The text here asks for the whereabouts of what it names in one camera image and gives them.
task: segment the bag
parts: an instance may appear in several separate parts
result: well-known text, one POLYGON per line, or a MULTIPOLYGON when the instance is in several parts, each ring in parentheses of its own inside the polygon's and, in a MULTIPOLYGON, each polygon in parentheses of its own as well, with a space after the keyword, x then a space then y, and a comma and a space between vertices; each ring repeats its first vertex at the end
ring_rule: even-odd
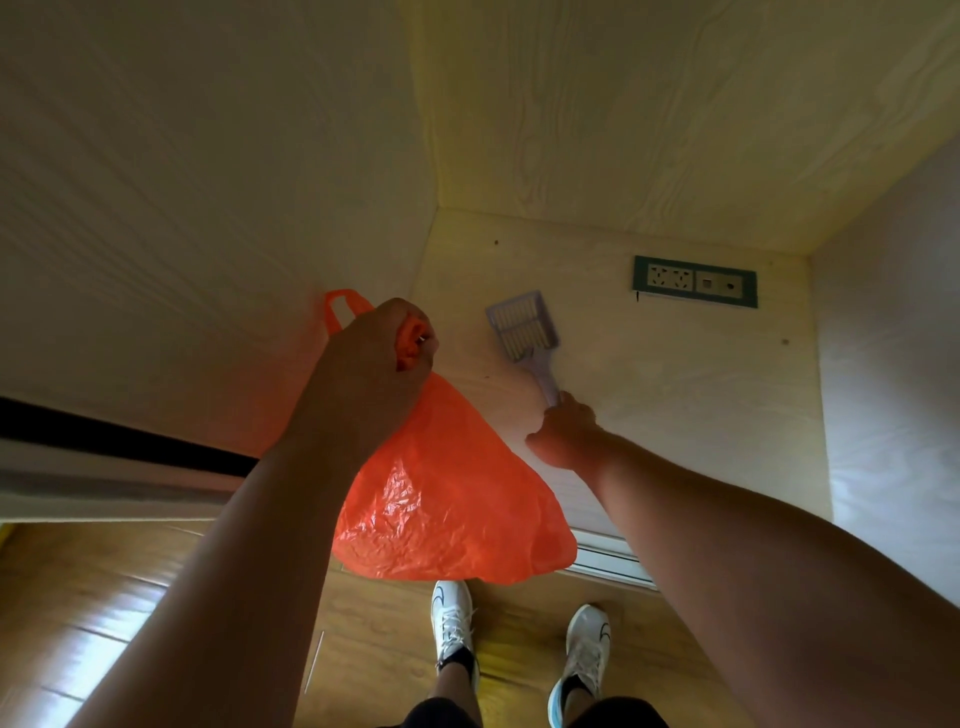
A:
MULTIPOLYGON (((325 298, 327 332, 341 330, 331 303, 372 306, 351 290, 325 298)), ((417 345, 410 317, 398 355, 417 345)), ((553 492, 442 376, 431 373, 413 412, 350 487, 333 553, 377 579, 469 579, 512 584, 565 569, 577 544, 553 492)))

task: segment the person's left arm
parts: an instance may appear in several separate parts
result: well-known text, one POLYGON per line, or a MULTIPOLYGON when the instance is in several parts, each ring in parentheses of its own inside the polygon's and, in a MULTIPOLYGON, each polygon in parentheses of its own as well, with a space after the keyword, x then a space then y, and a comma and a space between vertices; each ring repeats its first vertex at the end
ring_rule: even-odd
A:
POLYGON ((337 516, 406 419, 436 337, 396 370, 400 299, 330 337, 290 424, 201 540, 71 728, 293 722, 337 516))

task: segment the black pants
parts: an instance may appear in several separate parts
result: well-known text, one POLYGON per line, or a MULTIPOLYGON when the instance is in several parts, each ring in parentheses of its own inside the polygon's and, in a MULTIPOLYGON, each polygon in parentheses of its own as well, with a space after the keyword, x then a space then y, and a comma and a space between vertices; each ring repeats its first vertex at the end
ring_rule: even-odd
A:
MULTIPOLYGON (((569 728, 669 728, 645 700, 608 697, 587 708, 569 728)), ((449 698, 431 697, 410 711, 397 728, 477 728, 462 708, 449 698)))

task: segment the sock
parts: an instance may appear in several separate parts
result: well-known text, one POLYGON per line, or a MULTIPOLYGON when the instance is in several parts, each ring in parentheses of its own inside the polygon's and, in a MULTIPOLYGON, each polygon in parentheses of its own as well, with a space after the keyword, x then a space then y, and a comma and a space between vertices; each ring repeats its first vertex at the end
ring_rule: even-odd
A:
POLYGON ((566 708, 566 699, 567 697, 575 690, 587 691, 591 695, 590 688, 584 685, 584 681, 580 679, 580 675, 570 675, 564 680, 564 683, 560 685, 560 710, 563 712, 566 708))
POLYGON ((473 653, 470 652, 466 647, 461 647, 443 662, 437 665, 437 672, 440 672, 444 667, 450 663, 456 663, 457 665, 463 665, 467 668, 467 675, 470 676, 470 679, 473 679, 473 666, 476 665, 477 659, 473 657, 473 653))

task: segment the outlet panel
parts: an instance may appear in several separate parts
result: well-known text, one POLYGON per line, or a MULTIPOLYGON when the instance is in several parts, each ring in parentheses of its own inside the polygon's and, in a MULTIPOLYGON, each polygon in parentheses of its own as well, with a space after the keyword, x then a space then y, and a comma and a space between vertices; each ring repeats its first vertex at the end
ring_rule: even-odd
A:
POLYGON ((634 290, 747 308, 758 303, 755 271, 645 255, 634 258, 634 290))

